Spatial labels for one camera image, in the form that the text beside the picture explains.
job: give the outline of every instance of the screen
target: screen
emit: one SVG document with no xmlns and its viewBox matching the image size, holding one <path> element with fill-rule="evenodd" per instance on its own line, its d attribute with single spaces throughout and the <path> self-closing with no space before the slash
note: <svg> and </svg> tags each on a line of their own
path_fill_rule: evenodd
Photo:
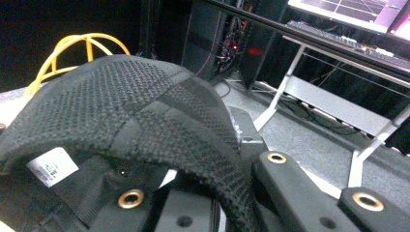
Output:
<svg viewBox="0 0 410 232">
<path fill-rule="evenodd" d="M 407 0 L 289 0 L 294 8 L 386 33 Z"/>
</svg>

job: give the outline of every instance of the white label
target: white label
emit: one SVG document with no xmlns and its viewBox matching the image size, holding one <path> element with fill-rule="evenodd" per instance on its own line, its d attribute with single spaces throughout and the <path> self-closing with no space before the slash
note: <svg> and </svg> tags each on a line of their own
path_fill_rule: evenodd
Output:
<svg viewBox="0 0 410 232">
<path fill-rule="evenodd" d="M 69 154 L 61 147 L 31 160 L 27 167 L 49 188 L 78 170 Z"/>
</svg>

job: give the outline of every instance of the keyboard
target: keyboard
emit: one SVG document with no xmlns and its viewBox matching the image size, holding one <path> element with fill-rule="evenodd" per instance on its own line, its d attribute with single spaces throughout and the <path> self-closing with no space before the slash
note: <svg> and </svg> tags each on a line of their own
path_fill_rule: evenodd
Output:
<svg viewBox="0 0 410 232">
<path fill-rule="evenodd" d="M 388 56 L 388 55 L 385 55 L 383 53 L 380 53 L 380 52 L 377 52 L 377 51 L 371 50 L 371 49 L 367 49 L 365 54 L 367 56 L 371 57 L 371 58 L 382 60 L 382 61 L 394 64 L 394 65 L 403 67 L 407 70 L 410 70 L 410 62 L 409 61 L 406 61 L 406 60 L 403 60 L 403 59 L 400 59 L 400 58 L 397 58 L 397 57 L 394 57 L 394 56 Z"/>
<path fill-rule="evenodd" d="M 344 46 L 347 46 L 353 49 L 362 49 L 362 46 L 359 43 L 355 42 L 354 40 L 351 40 L 345 37 L 340 37 L 340 36 L 337 36 L 329 32 L 322 31 L 320 29 L 308 26 L 302 22 L 297 22 L 297 21 L 292 20 L 292 21 L 289 21 L 286 25 L 289 27 L 296 28 L 301 31 L 310 33 L 311 35 L 322 37 L 336 44 L 341 44 L 341 45 L 344 45 Z"/>
<path fill-rule="evenodd" d="M 402 58 L 394 57 L 394 56 L 388 56 L 388 55 L 385 55 L 383 53 L 380 53 L 380 52 L 377 52 L 375 50 L 368 49 L 368 48 L 365 51 L 366 46 L 361 45 L 360 43 L 357 43 L 354 40 L 351 40 L 345 37 L 340 37 L 340 36 L 334 35 L 329 32 L 322 31 L 320 29 L 308 26 L 298 21 L 292 20 L 292 21 L 289 21 L 286 25 L 289 27 L 295 28 L 295 29 L 299 29 L 303 32 L 310 33 L 311 35 L 327 39 L 330 42 L 341 44 L 349 48 L 353 48 L 355 50 L 358 50 L 358 52 L 362 52 L 367 57 L 383 61 L 384 63 L 394 64 L 399 67 L 403 67 L 404 69 L 410 70 L 409 61 L 404 60 Z"/>
</svg>

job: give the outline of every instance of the cable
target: cable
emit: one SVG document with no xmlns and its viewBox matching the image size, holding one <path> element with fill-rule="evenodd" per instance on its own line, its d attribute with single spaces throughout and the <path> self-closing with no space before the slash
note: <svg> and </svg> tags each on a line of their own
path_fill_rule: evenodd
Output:
<svg viewBox="0 0 410 232">
<path fill-rule="evenodd" d="M 241 80 L 224 79 L 224 81 L 226 81 L 227 84 L 229 84 L 232 88 L 234 88 L 234 89 L 236 89 L 236 90 L 239 90 L 239 91 L 242 91 L 242 92 L 246 92 L 246 91 L 247 91 L 246 89 L 239 88 L 239 87 L 237 87 L 237 86 L 235 86 L 235 85 L 233 85 L 233 84 L 230 83 L 230 82 L 240 82 Z"/>
<path fill-rule="evenodd" d="M 307 114 L 307 116 L 306 117 L 302 117 L 302 116 L 300 116 L 300 115 L 298 115 L 296 112 L 295 112 L 295 110 L 294 109 L 292 109 L 287 103 L 285 103 L 284 101 L 279 101 L 279 104 L 284 104 L 285 105 L 285 107 L 289 110 L 289 111 L 291 111 L 295 116 L 297 116 L 297 117 L 299 117 L 299 118 L 301 118 L 301 119 L 304 119 L 304 120 L 306 120 L 306 121 L 308 121 L 308 122 L 312 122 L 312 123 L 314 123 L 314 124 L 316 124 L 316 125 L 318 125 L 318 126 L 320 126 L 320 127 L 322 127 L 322 128 L 326 128 L 326 129 L 329 129 L 330 131 L 332 131 L 332 132 L 334 132 L 334 133 L 336 133 L 336 134 L 339 134 L 339 135 L 351 135 L 351 134 L 354 134 L 354 133 L 357 133 L 358 131 L 357 130 L 355 130 L 355 131 L 353 131 L 353 132 L 348 132 L 348 133 L 343 133 L 343 132 L 339 132 L 339 131 L 336 131 L 336 130 L 342 130 L 342 129 L 349 129 L 349 128 L 351 128 L 350 126 L 343 126 L 343 127 L 330 127 L 330 126 L 326 126 L 326 125 L 324 125 L 323 123 L 321 123 L 319 120 L 317 120 L 317 118 L 316 118 L 316 116 L 313 114 L 313 113 L 311 113 L 311 112 L 309 112 L 305 107 L 303 107 L 302 105 L 300 105 L 300 104 L 298 104 L 298 103 L 295 103 L 299 108 L 301 108 L 302 110 L 304 110 L 304 112 Z"/>
<path fill-rule="evenodd" d="M 226 94 L 220 96 L 221 98 L 226 97 L 228 94 L 230 94 L 230 91 L 231 91 L 230 85 L 226 81 L 223 81 L 223 83 L 225 83 L 225 85 L 228 87 L 228 92 L 226 92 Z"/>
<path fill-rule="evenodd" d="M 333 68 L 329 74 L 326 75 L 326 77 L 317 85 L 317 87 L 320 87 L 323 83 L 325 83 L 325 81 L 331 77 L 331 75 L 337 70 L 337 68 Z"/>
<path fill-rule="evenodd" d="M 128 51 L 128 49 L 119 40 L 115 39 L 114 37 L 108 36 L 106 34 L 90 33 L 90 34 L 84 34 L 84 35 L 73 35 L 73 36 L 65 37 L 55 46 L 54 51 L 51 53 L 51 55 L 48 56 L 48 58 L 45 60 L 42 67 L 40 68 L 36 76 L 36 79 L 26 89 L 24 93 L 24 98 L 26 99 L 26 101 L 28 102 L 31 100 L 31 98 L 33 98 L 33 96 L 40 89 L 40 84 L 42 83 L 43 80 L 49 77 L 52 77 L 56 74 L 66 73 L 66 72 L 69 72 L 77 68 L 77 66 L 74 66 L 74 67 L 68 67 L 68 68 L 57 70 L 57 57 L 67 48 L 72 46 L 73 44 L 76 44 L 77 42 L 80 42 L 80 41 L 85 41 L 88 62 L 94 60 L 92 44 L 98 47 L 99 49 L 101 49 L 102 51 L 104 51 L 105 54 L 112 55 L 111 51 L 109 51 L 105 46 L 93 40 L 92 38 L 102 38 L 102 39 L 113 41 L 119 46 L 121 46 L 121 48 L 123 48 L 124 52 L 127 55 L 130 55 L 130 52 Z"/>
<path fill-rule="evenodd" d="M 257 90 L 251 90 L 253 93 L 269 94 L 271 96 L 275 96 L 276 92 L 278 91 L 278 90 L 262 90 L 256 86 L 253 86 L 253 88 L 257 89 Z M 293 101 L 293 102 L 295 101 L 295 98 L 290 95 L 289 96 L 281 95 L 280 99 L 283 101 Z"/>
<path fill-rule="evenodd" d="M 225 78 L 224 80 L 229 81 L 229 82 L 241 82 L 242 81 L 242 80 L 231 79 L 231 78 Z"/>
<path fill-rule="evenodd" d="M 328 72 L 326 72 L 326 73 L 320 75 L 320 76 L 317 77 L 317 78 L 314 78 L 314 79 L 311 80 L 309 83 L 313 83 L 314 81 L 319 80 L 319 79 L 321 79 L 321 78 L 325 78 L 325 80 L 326 80 L 326 79 L 329 78 L 329 76 L 331 76 L 337 69 L 339 69 L 340 63 L 341 63 L 341 62 L 338 61 L 335 66 L 332 66 L 333 68 L 332 68 L 330 71 L 328 71 Z"/>
<path fill-rule="evenodd" d="M 389 87 L 386 87 L 386 86 L 384 86 L 384 85 L 382 85 L 382 84 L 379 84 L 379 83 L 377 83 L 377 82 L 375 82 L 375 81 L 372 81 L 372 80 L 369 80 L 369 79 L 364 78 L 364 77 L 362 77 L 362 76 L 359 76 L 359 75 L 357 75 L 357 74 L 355 74 L 355 73 L 353 73 L 353 72 L 350 72 L 350 71 L 348 71 L 348 70 L 342 69 L 342 67 L 344 67 L 344 66 L 346 65 L 345 63 L 343 63 L 340 67 L 337 67 L 337 66 L 332 65 L 332 64 L 330 64 L 330 63 L 328 63 L 328 62 L 325 62 L 325 61 L 323 61 L 323 60 L 321 60 L 321 59 L 319 59 L 319 58 L 317 58 L 317 57 L 311 56 L 311 55 L 309 55 L 309 54 L 307 54 L 307 53 L 304 53 L 304 55 L 306 55 L 306 56 L 308 56 L 308 57 L 310 57 L 310 58 L 312 58 L 312 59 L 315 59 L 315 60 L 317 60 L 317 61 L 323 62 L 323 63 L 325 63 L 326 65 L 329 65 L 329 66 L 332 66 L 332 67 L 334 67 L 334 68 L 337 68 L 338 70 L 341 70 L 341 71 L 343 71 L 343 72 L 345 72 L 345 73 L 349 73 L 349 74 L 351 74 L 351 75 L 353 75 L 353 76 L 356 76 L 356 77 L 358 77 L 358 78 L 360 78 L 360 79 L 362 79 L 362 80 L 364 80 L 364 81 L 366 81 L 366 82 L 372 83 L 372 84 L 377 85 L 377 86 L 379 86 L 379 87 L 381 87 L 381 88 L 384 88 L 384 89 L 387 89 L 387 90 L 389 90 L 389 91 L 392 91 L 392 92 L 394 92 L 394 93 L 396 93 L 396 94 L 398 94 L 398 95 L 403 96 L 403 97 L 406 98 L 406 99 L 410 99 L 410 96 L 405 95 L 405 94 L 402 94 L 402 93 L 398 92 L 397 90 L 394 90 L 394 89 L 392 89 L 392 88 L 389 88 Z"/>
<path fill-rule="evenodd" d="M 331 28 L 327 28 L 327 29 L 323 29 L 325 32 L 331 32 L 331 31 L 333 31 L 333 30 L 335 30 L 335 29 L 337 29 L 338 28 L 338 25 L 336 25 L 336 26 L 334 26 L 334 27 L 331 27 Z"/>
</svg>

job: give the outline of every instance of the black mesh cap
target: black mesh cap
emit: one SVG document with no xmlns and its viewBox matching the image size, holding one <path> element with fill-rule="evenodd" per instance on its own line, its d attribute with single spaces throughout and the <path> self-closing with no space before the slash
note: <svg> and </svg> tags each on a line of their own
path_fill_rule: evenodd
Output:
<svg viewBox="0 0 410 232">
<path fill-rule="evenodd" d="M 237 231 L 257 230 L 228 112 L 179 66 L 107 56 L 46 84 L 1 135 L 0 171 L 55 147 L 183 171 L 213 193 Z"/>
</svg>

